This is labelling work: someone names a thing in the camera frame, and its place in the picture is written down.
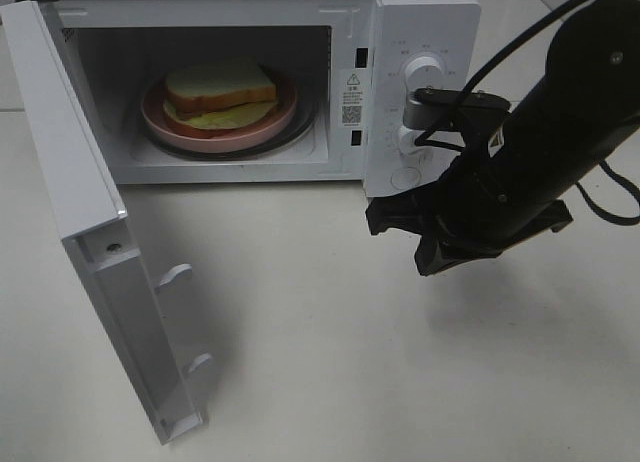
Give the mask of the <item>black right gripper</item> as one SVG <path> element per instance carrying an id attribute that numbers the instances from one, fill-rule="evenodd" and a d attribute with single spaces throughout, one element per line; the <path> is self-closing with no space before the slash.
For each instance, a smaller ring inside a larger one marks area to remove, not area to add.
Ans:
<path id="1" fill-rule="evenodd" d="M 469 215 L 447 216 L 442 205 L 436 185 L 429 183 L 393 196 L 374 198 L 365 215 L 372 235 L 398 229 L 420 236 L 414 261 L 422 276 L 496 258 L 547 230 L 557 233 L 573 221 L 565 203 L 554 200 L 512 234 L 499 226 L 501 219 L 492 222 L 490 227 L 498 230 L 493 237 L 480 234 Z"/>

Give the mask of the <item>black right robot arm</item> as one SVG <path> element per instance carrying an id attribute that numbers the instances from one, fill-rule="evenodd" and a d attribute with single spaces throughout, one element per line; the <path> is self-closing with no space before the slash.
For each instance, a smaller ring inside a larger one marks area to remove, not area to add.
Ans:
<path id="1" fill-rule="evenodd" d="M 420 147 L 438 147 L 439 131 L 462 137 L 435 181 L 376 197 L 366 211 L 372 234 L 419 236 L 420 274 L 562 230 L 572 220 L 563 193 L 639 128 L 638 0 L 595 0 L 568 17 L 519 104 L 423 88 L 408 97 L 403 121 Z"/>

